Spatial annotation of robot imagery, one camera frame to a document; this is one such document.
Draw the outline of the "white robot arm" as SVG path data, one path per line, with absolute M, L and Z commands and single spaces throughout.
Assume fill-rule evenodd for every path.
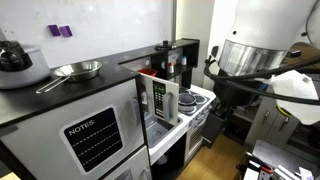
M 239 0 L 218 66 L 231 76 L 275 69 L 298 42 L 320 48 L 320 0 Z

